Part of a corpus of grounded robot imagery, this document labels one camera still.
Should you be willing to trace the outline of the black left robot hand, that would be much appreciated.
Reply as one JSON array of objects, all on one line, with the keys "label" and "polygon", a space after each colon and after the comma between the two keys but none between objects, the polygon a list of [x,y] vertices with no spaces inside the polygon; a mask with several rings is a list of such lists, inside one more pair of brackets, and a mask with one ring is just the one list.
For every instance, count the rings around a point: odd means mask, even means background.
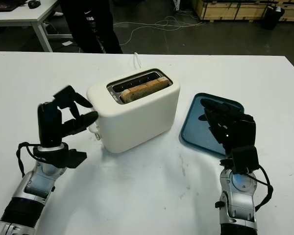
[{"label": "black left robot hand", "polygon": [[[64,137],[86,130],[98,119],[96,111],[79,113],[77,104],[85,108],[93,106],[72,86],[66,86],[53,97],[53,101],[42,103],[37,109],[40,145],[46,148],[60,146]],[[73,118],[63,122],[61,110],[65,108],[69,108]]]}]

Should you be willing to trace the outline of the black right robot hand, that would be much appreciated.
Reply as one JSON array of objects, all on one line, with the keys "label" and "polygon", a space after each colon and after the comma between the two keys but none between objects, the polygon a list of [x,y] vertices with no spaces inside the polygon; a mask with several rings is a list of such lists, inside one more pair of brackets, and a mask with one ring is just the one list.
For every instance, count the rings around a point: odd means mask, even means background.
[{"label": "black right robot hand", "polygon": [[204,114],[199,120],[209,124],[209,130],[219,144],[230,154],[231,150],[255,144],[256,123],[250,115],[228,103],[203,98]]}]

